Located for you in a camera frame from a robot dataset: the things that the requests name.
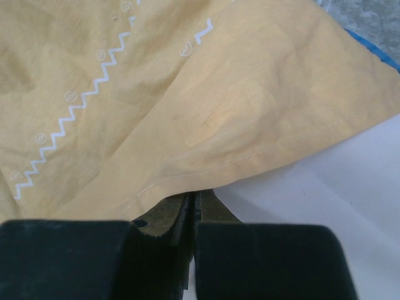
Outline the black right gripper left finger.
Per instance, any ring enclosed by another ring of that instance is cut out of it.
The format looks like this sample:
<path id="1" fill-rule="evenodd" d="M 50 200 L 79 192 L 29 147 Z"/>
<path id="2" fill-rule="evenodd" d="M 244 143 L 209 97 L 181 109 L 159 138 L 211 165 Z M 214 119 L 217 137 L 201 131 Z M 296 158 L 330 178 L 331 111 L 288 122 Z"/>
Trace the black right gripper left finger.
<path id="1" fill-rule="evenodd" d="M 132 221 L 7 221 L 1 298 L 182 299 L 190 237 L 189 193 Z"/>

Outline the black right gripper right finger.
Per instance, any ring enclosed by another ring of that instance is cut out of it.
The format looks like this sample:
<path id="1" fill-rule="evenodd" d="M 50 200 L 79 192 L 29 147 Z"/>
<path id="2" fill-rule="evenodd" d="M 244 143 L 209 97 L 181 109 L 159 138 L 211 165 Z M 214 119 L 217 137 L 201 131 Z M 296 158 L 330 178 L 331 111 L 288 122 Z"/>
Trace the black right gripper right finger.
<path id="1" fill-rule="evenodd" d="M 212 190 L 194 202 L 198 299 L 356 299 L 342 246 L 327 227 L 241 222 Z"/>

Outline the cream white pillow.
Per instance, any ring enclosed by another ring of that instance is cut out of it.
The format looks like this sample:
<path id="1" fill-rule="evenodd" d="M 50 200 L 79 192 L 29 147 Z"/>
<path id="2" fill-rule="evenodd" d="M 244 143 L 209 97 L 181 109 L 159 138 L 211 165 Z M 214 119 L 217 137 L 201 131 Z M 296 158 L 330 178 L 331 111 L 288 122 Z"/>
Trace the cream white pillow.
<path id="1" fill-rule="evenodd" d="M 327 226 L 359 298 L 399 298 L 398 117 L 215 193 L 244 222 Z"/>

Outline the yellow and blue pillowcase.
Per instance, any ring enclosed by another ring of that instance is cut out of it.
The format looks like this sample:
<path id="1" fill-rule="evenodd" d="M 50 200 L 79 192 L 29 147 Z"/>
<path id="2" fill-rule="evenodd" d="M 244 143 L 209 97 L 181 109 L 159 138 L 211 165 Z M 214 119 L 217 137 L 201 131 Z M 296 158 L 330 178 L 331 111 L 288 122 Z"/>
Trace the yellow and blue pillowcase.
<path id="1" fill-rule="evenodd" d="M 1 220 L 134 219 L 399 112 L 313 1 L 2 1 Z"/>

